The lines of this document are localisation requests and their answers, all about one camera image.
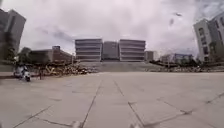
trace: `tall building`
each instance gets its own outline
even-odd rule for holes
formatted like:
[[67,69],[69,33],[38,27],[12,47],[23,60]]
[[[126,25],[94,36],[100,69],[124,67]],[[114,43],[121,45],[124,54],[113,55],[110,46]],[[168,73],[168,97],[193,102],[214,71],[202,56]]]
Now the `tall building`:
[[199,59],[203,62],[224,61],[224,13],[208,21],[203,19],[194,25]]
[[16,11],[10,10],[9,12],[5,12],[0,9],[0,46],[3,46],[4,43],[7,42],[4,40],[5,33],[9,33],[13,40],[12,45],[15,50],[15,54],[17,54],[25,22],[26,19]]
[[145,41],[121,39],[119,41],[119,51],[120,61],[144,61]]
[[79,61],[101,61],[102,39],[75,40],[76,59]]
[[103,43],[102,60],[119,60],[119,45],[117,42],[105,41]]
[[6,25],[5,32],[11,33],[14,39],[13,46],[15,49],[15,53],[18,53],[20,40],[23,34],[23,29],[26,23],[26,19],[14,10],[10,10],[8,14],[9,14],[9,19]]

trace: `cloud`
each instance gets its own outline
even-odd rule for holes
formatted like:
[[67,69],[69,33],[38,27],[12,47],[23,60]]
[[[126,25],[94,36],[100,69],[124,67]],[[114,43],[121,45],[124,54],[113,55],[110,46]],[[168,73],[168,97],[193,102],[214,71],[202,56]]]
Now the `cloud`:
[[72,52],[72,38],[131,38],[146,40],[149,50],[196,54],[193,24],[223,5],[222,0],[5,0],[3,9],[27,18],[21,45],[33,49],[61,45]]

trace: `wall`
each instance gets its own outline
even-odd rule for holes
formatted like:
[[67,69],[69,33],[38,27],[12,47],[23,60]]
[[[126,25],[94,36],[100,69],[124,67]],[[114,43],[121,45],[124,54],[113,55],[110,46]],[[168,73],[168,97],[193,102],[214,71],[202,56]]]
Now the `wall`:
[[104,42],[103,43],[103,60],[119,60],[119,47],[117,42]]

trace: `building roof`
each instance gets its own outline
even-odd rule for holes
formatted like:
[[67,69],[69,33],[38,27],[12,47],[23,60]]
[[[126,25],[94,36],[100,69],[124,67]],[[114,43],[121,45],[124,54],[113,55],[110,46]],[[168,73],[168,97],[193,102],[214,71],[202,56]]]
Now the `building roof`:
[[75,41],[92,41],[92,40],[100,40],[100,41],[102,41],[102,39],[101,38],[95,38],[95,39],[76,39]]
[[146,42],[145,40],[134,40],[134,39],[120,39],[120,41],[136,41],[136,42]]

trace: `tree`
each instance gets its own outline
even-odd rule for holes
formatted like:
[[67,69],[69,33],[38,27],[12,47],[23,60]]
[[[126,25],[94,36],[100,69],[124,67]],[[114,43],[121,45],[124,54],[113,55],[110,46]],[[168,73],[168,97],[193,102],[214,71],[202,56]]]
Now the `tree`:
[[19,62],[22,63],[30,63],[31,59],[29,57],[29,53],[31,52],[31,49],[28,47],[24,47],[21,52],[18,54],[19,55]]

